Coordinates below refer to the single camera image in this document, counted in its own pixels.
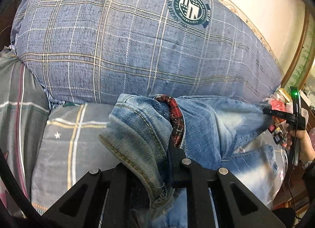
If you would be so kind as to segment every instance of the round logo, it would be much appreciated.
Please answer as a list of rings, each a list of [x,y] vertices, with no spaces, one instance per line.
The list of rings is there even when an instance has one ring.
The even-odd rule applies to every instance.
[[[169,4],[173,16],[181,19],[185,24],[204,24],[210,15],[209,6],[201,0],[170,0]]]

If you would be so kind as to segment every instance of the triangular cutout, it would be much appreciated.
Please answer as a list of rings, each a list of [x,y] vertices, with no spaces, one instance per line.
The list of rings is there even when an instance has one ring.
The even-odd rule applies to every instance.
[[[80,189],[78,189],[71,198],[59,208],[59,211],[65,215],[75,217],[78,214],[87,188],[87,184],[82,185]]]
[[[241,189],[234,183],[231,183],[236,204],[241,215],[245,216],[258,210],[258,207],[244,194]]]

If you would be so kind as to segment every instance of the black sleeve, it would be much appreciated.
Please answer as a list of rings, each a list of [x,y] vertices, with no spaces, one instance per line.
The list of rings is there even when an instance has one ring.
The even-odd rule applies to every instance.
[[[308,166],[303,176],[310,203],[315,199],[315,160]]]

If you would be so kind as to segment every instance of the wooden trim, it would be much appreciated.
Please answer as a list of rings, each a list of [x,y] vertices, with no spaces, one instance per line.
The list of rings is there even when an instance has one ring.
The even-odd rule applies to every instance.
[[[302,77],[302,80],[300,82],[299,85],[299,89],[301,89],[304,85],[304,83],[306,82],[306,79],[308,78],[308,75],[310,74],[312,68],[313,68],[313,63],[314,63],[314,59],[315,59],[315,38],[313,38],[312,43],[311,43],[311,50],[310,50],[310,57],[311,57],[311,61],[309,62],[309,65],[307,67],[307,72],[304,74],[304,76]]]
[[[304,41],[305,41],[305,37],[306,37],[306,32],[308,30],[309,16],[310,16],[310,12],[309,12],[307,6],[305,6],[305,15],[304,15],[304,23],[303,23],[301,38],[300,38],[299,44],[297,46],[296,52],[294,54],[293,60],[289,66],[289,69],[286,71],[286,73],[282,79],[282,82],[281,82],[282,88],[284,88],[285,85],[288,83],[288,81],[289,81],[289,79],[290,79],[290,77],[291,77],[291,75],[292,75],[292,73],[296,67],[297,62],[299,61],[299,57],[301,55],[302,48],[303,48]]]

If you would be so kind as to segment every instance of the red stripe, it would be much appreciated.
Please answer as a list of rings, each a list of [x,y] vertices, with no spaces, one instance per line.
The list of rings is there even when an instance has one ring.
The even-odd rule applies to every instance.
[[[20,117],[20,102],[21,102],[21,95],[22,95],[21,88],[22,88],[22,82],[23,82],[23,79],[22,79],[23,69],[24,69],[24,64],[22,64],[21,66],[20,79],[19,79],[19,96],[18,96],[18,102],[17,102],[16,112],[15,112],[15,154],[16,154],[16,160],[17,160],[17,165],[18,165],[20,185],[21,185],[24,195],[28,197],[27,191],[26,191],[26,185],[24,184],[24,179],[23,179],[22,162],[19,155],[19,117]]]

